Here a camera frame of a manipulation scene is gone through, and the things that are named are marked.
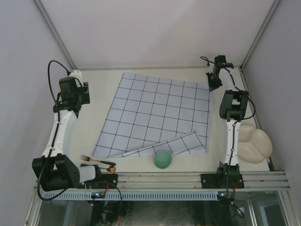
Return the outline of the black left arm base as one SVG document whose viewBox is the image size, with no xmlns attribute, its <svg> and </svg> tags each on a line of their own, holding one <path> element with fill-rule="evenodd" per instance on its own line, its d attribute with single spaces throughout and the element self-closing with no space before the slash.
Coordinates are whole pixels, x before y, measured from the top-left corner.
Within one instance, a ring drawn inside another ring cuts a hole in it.
<svg viewBox="0 0 301 226">
<path fill-rule="evenodd" d="M 77 189 L 106 189 L 109 186 L 110 189 L 115 189 L 118 185 L 117 174 L 102 174 L 100 180 L 87 181 L 80 184 Z"/>
</svg>

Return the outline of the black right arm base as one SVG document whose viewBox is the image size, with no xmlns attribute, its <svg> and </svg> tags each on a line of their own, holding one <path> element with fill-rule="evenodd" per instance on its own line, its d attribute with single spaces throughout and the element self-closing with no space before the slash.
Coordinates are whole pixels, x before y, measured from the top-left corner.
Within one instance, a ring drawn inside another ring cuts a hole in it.
<svg viewBox="0 0 301 226">
<path fill-rule="evenodd" d="M 245 187 L 242 175 L 239 176 L 218 176 L 217 174 L 201 174 L 201 184 L 203 189 L 218 189 L 218 188 L 234 188 L 238 189 Z"/>
</svg>

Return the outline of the gold spoon green handle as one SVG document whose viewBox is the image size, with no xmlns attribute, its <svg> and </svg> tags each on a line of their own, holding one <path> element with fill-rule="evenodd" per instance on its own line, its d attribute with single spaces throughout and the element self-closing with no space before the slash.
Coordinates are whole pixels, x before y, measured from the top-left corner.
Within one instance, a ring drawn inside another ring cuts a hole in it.
<svg viewBox="0 0 301 226">
<path fill-rule="evenodd" d="M 107 167 L 107 168 L 102 168 L 102 167 L 100 167 L 99 169 L 101 169 L 101 170 L 106 170 L 106 172 L 107 172 L 108 174 L 114 174 L 114 173 L 116 172 L 116 167 L 115 167 L 115 166 L 109 166 L 109 167 Z"/>
</svg>

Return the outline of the white black-grid tablecloth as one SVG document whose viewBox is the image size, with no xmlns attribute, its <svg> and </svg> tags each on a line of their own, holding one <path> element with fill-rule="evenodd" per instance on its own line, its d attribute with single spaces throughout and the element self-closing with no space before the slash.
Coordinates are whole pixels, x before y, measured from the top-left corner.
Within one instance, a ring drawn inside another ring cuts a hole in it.
<svg viewBox="0 0 301 226">
<path fill-rule="evenodd" d="M 206 153 L 212 106 L 206 83 L 124 73 L 93 156 Z"/>
</svg>

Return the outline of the gold fork green handle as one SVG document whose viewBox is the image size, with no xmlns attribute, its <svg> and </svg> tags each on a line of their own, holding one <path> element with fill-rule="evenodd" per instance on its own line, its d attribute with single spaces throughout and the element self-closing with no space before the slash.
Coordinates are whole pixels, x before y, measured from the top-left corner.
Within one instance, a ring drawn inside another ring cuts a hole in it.
<svg viewBox="0 0 301 226">
<path fill-rule="evenodd" d="M 109 161 L 102 161 L 102 160 L 93 159 L 93 158 L 91 158 L 89 156 L 85 156 L 85 155 L 81 155 L 79 158 L 81 160 L 87 161 L 87 162 L 95 161 L 95 162 L 99 162 L 99 163 L 110 165 L 110 166 L 116 166 L 116 163 L 109 162 Z"/>
</svg>

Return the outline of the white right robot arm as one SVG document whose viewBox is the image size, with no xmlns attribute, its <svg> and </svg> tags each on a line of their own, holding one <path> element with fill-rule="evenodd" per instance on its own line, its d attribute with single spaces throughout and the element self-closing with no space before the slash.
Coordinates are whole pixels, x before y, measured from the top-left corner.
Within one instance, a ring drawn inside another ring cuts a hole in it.
<svg viewBox="0 0 301 226">
<path fill-rule="evenodd" d="M 214 58 L 213 67 L 207 75 L 209 91 L 213 92 L 219 87 L 224 87 L 225 92 L 219 108 L 219 117 L 223 120 L 226 129 L 226 145 L 223 160 L 220 162 L 216 183 L 222 188 L 228 187 L 233 182 L 233 176 L 229 173 L 234 171 L 239 174 L 238 166 L 238 132 L 241 121 L 245 119 L 249 92 L 240 89 L 234 80 L 231 69 L 232 63 L 226 61 L 225 55 Z"/>
</svg>

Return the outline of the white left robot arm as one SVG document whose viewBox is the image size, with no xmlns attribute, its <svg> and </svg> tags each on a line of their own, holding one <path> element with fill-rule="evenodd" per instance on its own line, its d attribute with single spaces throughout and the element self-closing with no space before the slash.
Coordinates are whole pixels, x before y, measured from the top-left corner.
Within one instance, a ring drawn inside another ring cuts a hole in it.
<svg viewBox="0 0 301 226">
<path fill-rule="evenodd" d="M 82 105 L 90 103 L 88 83 L 74 71 L 59 80 L 60 92 L 55 98 L 54 124 L 48 144 L 40 158 L 32 161 L 39 185 L 46 192 L 79 188 L 87 183 L 99 188 L 103 183 L 97 165 L 77 166 L 69 158 L 71 135 Z"/>
</svg>

